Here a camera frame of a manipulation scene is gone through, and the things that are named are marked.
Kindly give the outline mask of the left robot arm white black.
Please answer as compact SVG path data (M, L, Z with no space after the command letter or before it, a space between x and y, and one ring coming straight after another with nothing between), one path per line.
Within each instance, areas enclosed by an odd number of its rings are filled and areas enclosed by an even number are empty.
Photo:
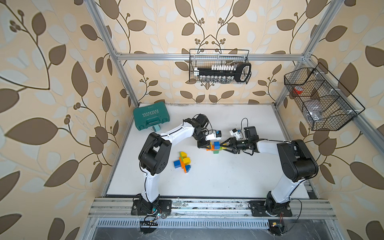
M166 168L171 148L187 138L194 138L199 149L209 149L210 141L205 134L209 120L206 115L198 114L194 118L187 118L183 123L165 133L150 133L140 151L140 170L146 174L142 197L153 204L159 193L159 176Z

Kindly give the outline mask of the small blue lego brick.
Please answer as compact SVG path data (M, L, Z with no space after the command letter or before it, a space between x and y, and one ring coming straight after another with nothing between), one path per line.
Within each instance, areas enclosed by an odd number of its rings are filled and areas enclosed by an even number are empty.
M175 167L175 169L181 167L181 162L180 162L180 160L176 160L176 161L174 161L174 167Z

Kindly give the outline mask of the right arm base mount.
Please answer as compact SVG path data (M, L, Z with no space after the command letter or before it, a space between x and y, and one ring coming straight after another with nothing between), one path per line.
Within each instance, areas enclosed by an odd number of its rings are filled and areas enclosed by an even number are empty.
M249 201L253 217L292 217L290 202L278 204L274 201Z

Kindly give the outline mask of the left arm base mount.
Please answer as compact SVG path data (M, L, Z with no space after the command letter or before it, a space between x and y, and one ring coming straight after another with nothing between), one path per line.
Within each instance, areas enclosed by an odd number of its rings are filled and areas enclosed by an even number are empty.
M149 203L145 200L134 200L131 210L132 216L154 216L160 214L161 217L167 217L172 211L171 200L155 200Z

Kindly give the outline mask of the orange lego brick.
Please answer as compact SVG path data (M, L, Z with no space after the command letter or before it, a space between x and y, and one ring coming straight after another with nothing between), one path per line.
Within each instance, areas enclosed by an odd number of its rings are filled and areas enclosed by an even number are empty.
M180 157L179 160L181 163L181 168L184 170L185 173L187 173L183 157Z

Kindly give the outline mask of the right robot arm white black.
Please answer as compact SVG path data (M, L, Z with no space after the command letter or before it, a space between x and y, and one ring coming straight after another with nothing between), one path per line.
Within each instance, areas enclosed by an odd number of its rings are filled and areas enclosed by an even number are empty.
M276 187L266 198L266 211L285 207L291 200L291 195L304 181L315 177L319 166L303 140L276 141L267 139L237 140L229 138L220 144L225 151L240 154L246 150L254 153L272 154L280 158L283 175Z

